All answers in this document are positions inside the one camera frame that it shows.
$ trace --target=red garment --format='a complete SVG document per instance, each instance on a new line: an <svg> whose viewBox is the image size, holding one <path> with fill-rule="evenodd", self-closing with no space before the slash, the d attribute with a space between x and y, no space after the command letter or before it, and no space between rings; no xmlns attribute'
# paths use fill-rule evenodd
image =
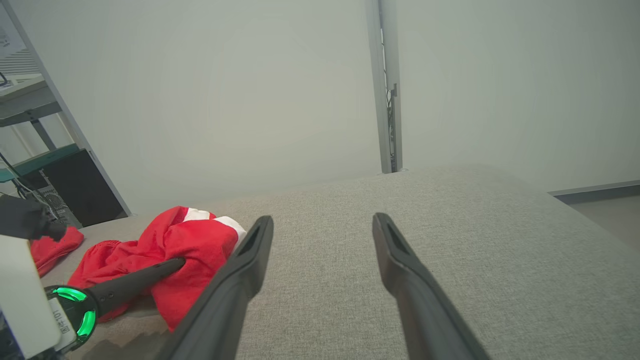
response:
<svg viewBox="0 0 640 360"><path fill-rule="evenodd" d="M225 264L239 236L246 234L233 220L223 218L182 206L169 209L149 224L138 241L109 240L94 245L84 254L68 284L89 288L162 261L185 258L180 270L150 289L160 315L173 331ZM225 224L229 220L234 227ZM99 321L108 321L128 307L125 304Z"/></svg>
<svg viewBox="0 0 640 360"><path fill-rule="evenodd" d="M68 227L65 235L60 241L55 242L48 236L43 236L31 244L31 257L38 268L38 275L51 271L56 266L59 258L76 250L84 240L84 235L75 227Z"/></svg>

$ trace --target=gray floor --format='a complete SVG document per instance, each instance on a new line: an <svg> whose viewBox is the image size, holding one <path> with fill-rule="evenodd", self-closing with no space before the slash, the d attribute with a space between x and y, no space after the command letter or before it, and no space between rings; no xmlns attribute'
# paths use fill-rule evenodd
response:
<svg viewBox="0 0 640 360"><path fill-rule="evenodd" d="M570 206L640 251L640 196Z"/></svg>

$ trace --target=white fabric trim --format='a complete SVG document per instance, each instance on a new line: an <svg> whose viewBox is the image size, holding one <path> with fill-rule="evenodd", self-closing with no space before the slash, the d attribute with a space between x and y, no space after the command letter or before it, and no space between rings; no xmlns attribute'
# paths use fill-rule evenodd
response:
<svg viewBox="0 0 640 360"><path fill-rule="evenodd" d="M240 245L240 243L244 240L244 237L246 236L246 231L244 230L244 228L230 217L219 217L213 220L219 221L222 224L225 224L226 226L232 227L238 233L238 241L234 246L234 251L236 251L236 249L238 248L238 245Z"/></svg>
<svg viewBox="0 0 640 360"><path fill-rule="evenodd" d="M210 216L211 214L208 211L189 208L187 210L187 215L184 217L184 220L182 222L192 220L208 220Z"/></svg>

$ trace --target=green light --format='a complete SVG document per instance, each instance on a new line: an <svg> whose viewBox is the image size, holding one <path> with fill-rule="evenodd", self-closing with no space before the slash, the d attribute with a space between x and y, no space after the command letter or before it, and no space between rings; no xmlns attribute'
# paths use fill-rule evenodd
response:
<svg viewBox="0 0 640 360"><path fill-rule="evenodd" d="M55 289L53 292L57 293L65 299L69 299L72 301L84 301L86 299L86 295L83 292L72 288L60 287Z"/></svg>
<svg viewBox="0 0 640 360"><path fill-rule="evenodd" d="M93 327L95 326L95 311L87 311L84 313L84 318L82 319L82 324L80 325L80 329L78 329L78 336L89 336L93 331Z"/></svg>

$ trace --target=gray upholstery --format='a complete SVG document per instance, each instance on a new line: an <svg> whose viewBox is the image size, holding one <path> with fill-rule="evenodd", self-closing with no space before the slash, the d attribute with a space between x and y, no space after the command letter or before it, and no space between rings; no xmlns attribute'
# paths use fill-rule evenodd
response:
<svg viewBox="0 0 640 360"><path fill-rule="evenodd" d="M406 347L380 281L371 218L388 213L494 359L640 354L640 254L546 193L486 167L438 167L217 203L185 204L275 233L238 358L398 358ZM102 240L135 240L152 217L83 229L49 275L64 282ZM71 358L153 358L167 337L152 302Z"/></svg>

